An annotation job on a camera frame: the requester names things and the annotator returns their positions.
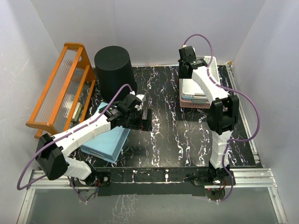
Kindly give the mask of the large black plastic bucket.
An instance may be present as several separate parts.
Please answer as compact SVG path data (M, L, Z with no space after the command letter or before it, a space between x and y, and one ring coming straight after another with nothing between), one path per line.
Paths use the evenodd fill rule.
M107 46L99 50L95 57L95 73L99 80L100 93L109 102L124 85L116 101L122 101L131 91L138 92L129 53L120 46Z

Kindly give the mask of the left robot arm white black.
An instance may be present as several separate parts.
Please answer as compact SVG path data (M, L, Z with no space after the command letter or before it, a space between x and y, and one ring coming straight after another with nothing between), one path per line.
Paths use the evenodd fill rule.
M98 135L115 129L123 128L152 131L152 110L147 110L147 117L143 116L143 94L128 94L123 101L114 101L111 105L102 107L81 124L62 133L40 137L36 157L40 168L50 181L61 176L73 177L81 180L86 186L96 182L96 170L88 162L70 157L70 154Z

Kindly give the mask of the light blue perforated basket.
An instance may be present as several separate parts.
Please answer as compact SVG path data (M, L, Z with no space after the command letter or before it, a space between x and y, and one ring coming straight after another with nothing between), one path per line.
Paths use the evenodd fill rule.
M116 163L130 129L117 126L113 130L97 135L80 146L82 152L110 163Z

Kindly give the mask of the white perforated basket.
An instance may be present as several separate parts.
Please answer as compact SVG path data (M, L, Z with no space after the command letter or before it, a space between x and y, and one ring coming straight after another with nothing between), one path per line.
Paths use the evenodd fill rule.
M210 76L212 76L214 78L214 80L216 81L217 84L220 84L220 77L219 77L219 73L218 73L218 65L217 65L217 61L216 58L213 57L212 62L209 66L209 73ZM184 95L188 96L188 97L204 97L205 94L202 91L202 89L200 88L200 86L193 81L192 79L182 79L181 80L181 91Z

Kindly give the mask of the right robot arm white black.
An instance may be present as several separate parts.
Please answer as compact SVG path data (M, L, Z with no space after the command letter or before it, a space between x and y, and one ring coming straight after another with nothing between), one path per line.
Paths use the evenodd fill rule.
M212 131L212 154L205 180L219 185L230 175L228 162L229 139L238 121L239 98L230 95L209 76L209 64L197 59L192 46L179 49L179 78L192 79L204 92L210 109L207 124Z

